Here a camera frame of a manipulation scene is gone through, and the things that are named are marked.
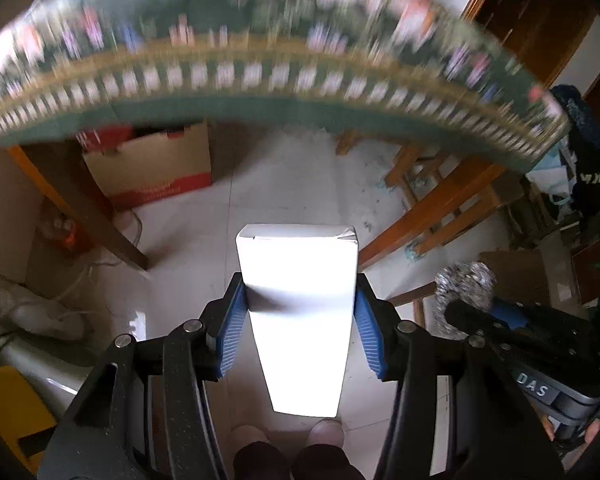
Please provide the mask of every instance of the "wooden table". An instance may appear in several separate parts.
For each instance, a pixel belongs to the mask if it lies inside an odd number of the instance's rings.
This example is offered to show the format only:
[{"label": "wooden table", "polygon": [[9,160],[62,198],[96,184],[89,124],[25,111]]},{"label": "wooden table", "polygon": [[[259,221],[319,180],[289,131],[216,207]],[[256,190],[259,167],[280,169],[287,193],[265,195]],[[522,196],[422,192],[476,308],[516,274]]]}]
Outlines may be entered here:
[{"label": "wooden table", "polygon": [[[364,270],[388,254],[415,240],[445,216],[453,213],[474,195],[483,192],[505,171],[503,166],[472,155],[444,178],[422,200],[416,202],[402,218],[360,250],[358,268]],[[483,211],[477,203],[475,218]]]}]

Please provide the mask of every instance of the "blue gripper pad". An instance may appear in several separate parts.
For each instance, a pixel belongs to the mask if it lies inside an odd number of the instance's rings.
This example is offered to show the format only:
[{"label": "blue gripper pad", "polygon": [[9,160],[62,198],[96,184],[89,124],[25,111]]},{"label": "blue gripper pad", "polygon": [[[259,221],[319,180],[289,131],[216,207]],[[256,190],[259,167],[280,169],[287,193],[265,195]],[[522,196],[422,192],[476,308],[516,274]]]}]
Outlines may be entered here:
[{"label": "blue gripper pad", "polygon": [[234,296],[231,298],[227,318],[218,335],[219,377],[223,377],[224,373],[234,364],[235,353],[238,350],[238,342],[240,341],[240,334],[242,334],[247,310],[247,295],[244,283],[240,281],[240,285],[236,288]]},{"label": "blue gripper pad", "polygon": [[353,317],[358,326],[362,348],[365,349],[366,362],[369,368],[376,373],[378,379],[381,379],[386,371],[386,363],[382,359],[384,349],[382,348],[380,328],[371,313],[369,302],[358,288],[356,289],[356,300],[353,306]]},{"label": "blue gripper pad", "polygon": [[234,364],[247,310],[247,295],[242,275],[236,272],[224,298],[211,301],[200,316],[206,327],[207,344],[216,356],[215,369],[218,378],[223,377]]},{"label": "blue gripper pad", "polygon": [[376,298],[364,274],[359,274],[356,281],[353,316],[369,368],[378,379],[389,379],[388,358],[394,349],[394,327],[400,316],[391,303]]}]

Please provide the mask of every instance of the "white floor tile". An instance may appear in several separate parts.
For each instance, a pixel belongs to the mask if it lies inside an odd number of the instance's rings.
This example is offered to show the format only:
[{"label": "white floor tile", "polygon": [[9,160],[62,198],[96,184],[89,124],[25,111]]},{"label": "white floor tile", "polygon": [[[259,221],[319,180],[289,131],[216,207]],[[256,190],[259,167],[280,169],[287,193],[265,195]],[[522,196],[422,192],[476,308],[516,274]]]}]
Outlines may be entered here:
[{"label": "white floor tile", "polygon": [[383,383],[369,368],[354,323],[338,408],[344,429],[355,430],[391,417],[395,387],[395,382]]},{"label": "white floor tile", "polygon": [[438,399],[436,407],[436,433],[433,439],[433,457],[430,474],[446,470],[446,452],[449,439],[449,396]]},{"label": "white floor tile", "polygon": [[366,480],[372,480],[374,477],[388,429],[389,421],[382,420],[345,433],[344,452],[351,465],[360,471]]},{"label": "white floor tile", "polygon": [[[405,211],[402,194],[387,189],[383,178],[398,147],[364,140],[348,155],[336,156],[335,145],[330,134],[303,128],[212,128],[213,186],[138,208],[143,223],[139,248],[152,261],[149,272],[119,265],[94,273],[93,308],[112,312],[111,337],[130,330],[139,338],[167,334],[222,297],[239,270],[235,236],[248,223],[350,224],[363,247],[397,221]],[[116,221],[133,238],[132,216],[123,214]],[[448,262],[505,246],[504,233],[502,218],[494,215],[419,261],[400,249],[365,273],[376,296],[387,299],[429,283]],[[430,299],[425,304],[430,311]],[[398,313],[413,319],[410,304]],[[106,330],[100,337],[103,345],[110,341]],[[347,430],[345,450],[366,478],[376,468],[394,395],[395,383],[381,383],[368,368],[353,328],[338,414]],[[273,412],[248,319],[233,368],[209,386],[208,396],[223,451],[232,427],[255,424],[291,456],[317,422]],[[445,380],[438,378],[436,428],[448,425],[446,399]],[[446,450],[438,433],[434,466],[439,468]],[[229,456],[225,462],[230,464]]]}]

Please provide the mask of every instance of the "shoe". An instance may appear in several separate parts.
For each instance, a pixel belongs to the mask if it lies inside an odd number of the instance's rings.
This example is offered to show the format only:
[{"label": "shoe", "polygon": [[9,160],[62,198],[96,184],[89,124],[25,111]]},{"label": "shoe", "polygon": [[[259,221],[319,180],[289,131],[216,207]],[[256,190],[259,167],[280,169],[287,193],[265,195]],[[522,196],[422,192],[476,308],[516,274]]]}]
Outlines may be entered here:
[{"label": "shoe", "polygon": [[344,430],[337,420],[321,420],[309,432],[306,444],[329,444],[330,446],[344,446]]},{"label": "shoe", "polygon": [[232,444],[234,454],[240,451],[243,447],[253,444],[254,442],[268,442],[267,435],[260,428],[245,424],[233,428],[229,439]]}]

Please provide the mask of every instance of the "white cardboard box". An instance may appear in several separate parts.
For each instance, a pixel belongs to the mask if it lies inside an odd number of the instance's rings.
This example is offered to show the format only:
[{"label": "white cardboard box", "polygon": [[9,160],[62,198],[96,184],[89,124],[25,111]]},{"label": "white cardboard box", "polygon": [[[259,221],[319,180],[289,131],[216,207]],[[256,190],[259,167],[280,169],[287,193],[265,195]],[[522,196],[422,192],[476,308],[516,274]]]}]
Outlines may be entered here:
[{"label": "white cardboard box", "polygon": [[273,409],[336,416],[356,288],[356,232],[249,224],[235,241]]}]

